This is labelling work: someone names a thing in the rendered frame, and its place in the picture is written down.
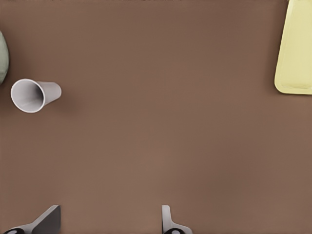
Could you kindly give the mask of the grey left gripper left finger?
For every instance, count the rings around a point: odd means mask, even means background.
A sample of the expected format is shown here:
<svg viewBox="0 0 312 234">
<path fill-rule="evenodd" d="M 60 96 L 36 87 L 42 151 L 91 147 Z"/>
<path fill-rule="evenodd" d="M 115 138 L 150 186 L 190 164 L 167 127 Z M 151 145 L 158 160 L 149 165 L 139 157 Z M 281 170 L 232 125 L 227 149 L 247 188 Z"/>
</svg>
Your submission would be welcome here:
<svg viewBox="0 0 312 234">
<path fill-rule="evenodd" d="M 33 222 L 13 227 L 3 234 L 59 234 L 61 228 L 61 206 L 53 205 Z"/>
</svg>

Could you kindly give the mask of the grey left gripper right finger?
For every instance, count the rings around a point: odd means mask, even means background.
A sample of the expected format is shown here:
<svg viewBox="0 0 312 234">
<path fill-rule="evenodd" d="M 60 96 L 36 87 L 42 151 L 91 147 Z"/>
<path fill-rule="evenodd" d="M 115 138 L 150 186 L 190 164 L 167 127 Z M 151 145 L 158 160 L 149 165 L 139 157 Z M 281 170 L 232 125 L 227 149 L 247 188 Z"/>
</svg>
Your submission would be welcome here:
<svg viewBox="0 0 312 234">
<path fill-rule="evenodd" d="M 162 205 L 161 208 L 162 234 L 193 234 L 189 227 L 173 222 L 169 205 Z"/>
</svg>

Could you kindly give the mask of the pale yellow tray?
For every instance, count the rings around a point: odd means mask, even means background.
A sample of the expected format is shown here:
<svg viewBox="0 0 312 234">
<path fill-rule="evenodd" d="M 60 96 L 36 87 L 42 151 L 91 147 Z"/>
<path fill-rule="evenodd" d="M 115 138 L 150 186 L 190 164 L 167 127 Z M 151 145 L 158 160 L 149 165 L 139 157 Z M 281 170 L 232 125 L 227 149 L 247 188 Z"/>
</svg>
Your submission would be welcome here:
<svg viewBox="0 0 312 234">
<path fill-rule="evenodd" d="M 284 94 L 312 95 L 312 0 L 289 0 L 274 85 Z"/>
</svg>

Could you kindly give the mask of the white plastic cup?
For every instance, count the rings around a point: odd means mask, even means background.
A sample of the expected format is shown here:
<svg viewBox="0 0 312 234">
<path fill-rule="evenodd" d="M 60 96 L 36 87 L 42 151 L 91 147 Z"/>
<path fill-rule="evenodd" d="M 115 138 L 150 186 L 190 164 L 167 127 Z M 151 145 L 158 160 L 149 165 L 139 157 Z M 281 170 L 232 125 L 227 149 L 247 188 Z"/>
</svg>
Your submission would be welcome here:
<svg viewBox="0 0 312 234">
<path fill-rule="evenodd" d="M 11 88 L 14 105 L 23 112 L 36 113 L 61 97 L 61 87 L 55 82 L 20 79 Z"/>
</svg>

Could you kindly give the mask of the grey-green rounded object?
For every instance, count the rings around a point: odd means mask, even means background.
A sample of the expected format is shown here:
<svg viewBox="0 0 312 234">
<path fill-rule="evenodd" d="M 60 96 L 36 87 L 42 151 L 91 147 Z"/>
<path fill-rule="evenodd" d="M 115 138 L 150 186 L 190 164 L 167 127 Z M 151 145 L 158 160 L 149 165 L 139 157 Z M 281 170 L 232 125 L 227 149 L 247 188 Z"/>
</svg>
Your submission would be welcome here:
<svg viewBox="0 0 312 234">
<path fill-rule="evenodd" d="M 0 31 L 0 85 L 4 82 L 9 69 L 9 50 L 5 37 Z"/>
</svg>

